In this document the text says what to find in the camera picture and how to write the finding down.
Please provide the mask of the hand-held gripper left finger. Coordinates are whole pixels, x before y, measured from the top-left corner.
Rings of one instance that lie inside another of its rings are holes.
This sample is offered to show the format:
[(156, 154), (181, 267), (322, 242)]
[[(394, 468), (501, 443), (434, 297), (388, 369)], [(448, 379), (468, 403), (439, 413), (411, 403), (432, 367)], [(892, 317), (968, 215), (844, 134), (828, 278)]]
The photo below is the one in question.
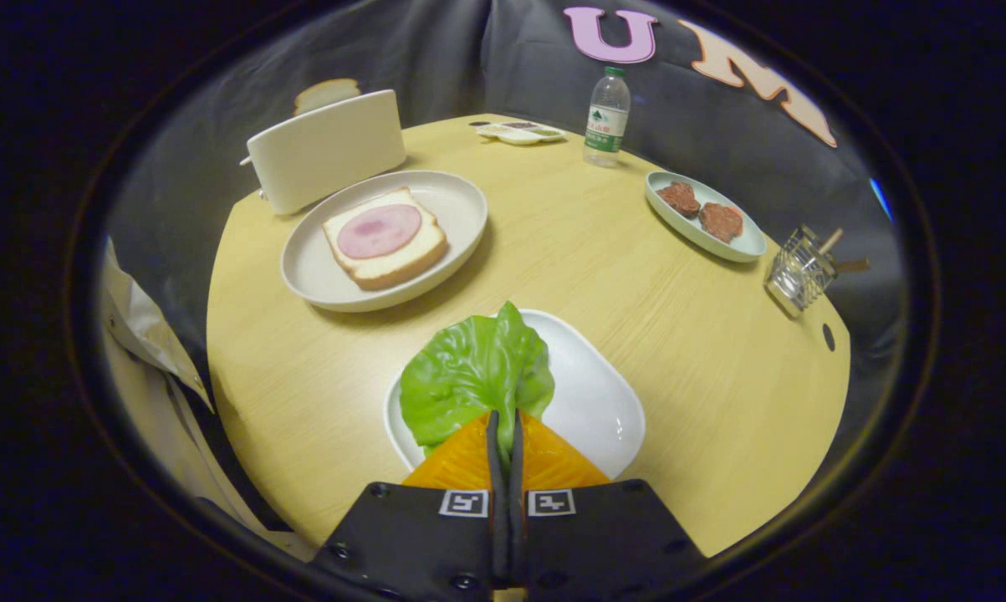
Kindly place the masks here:
[(366, 485), (311, 565), (381, 599), (491, 599), (508, 586), (508, 487), (497, 411), (469, 426), (472, 459), (488, 470), (472, 489)]

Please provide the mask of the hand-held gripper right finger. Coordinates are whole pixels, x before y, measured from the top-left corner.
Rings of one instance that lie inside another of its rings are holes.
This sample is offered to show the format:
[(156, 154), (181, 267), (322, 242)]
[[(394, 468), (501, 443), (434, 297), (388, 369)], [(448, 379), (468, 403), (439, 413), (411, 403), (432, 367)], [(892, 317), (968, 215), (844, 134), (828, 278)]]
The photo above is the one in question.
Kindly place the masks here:
[(511, 460), (511, 579), (526, 594), (666, 594), (705, 567), (641, 479), (613, 481), (524, 411)]

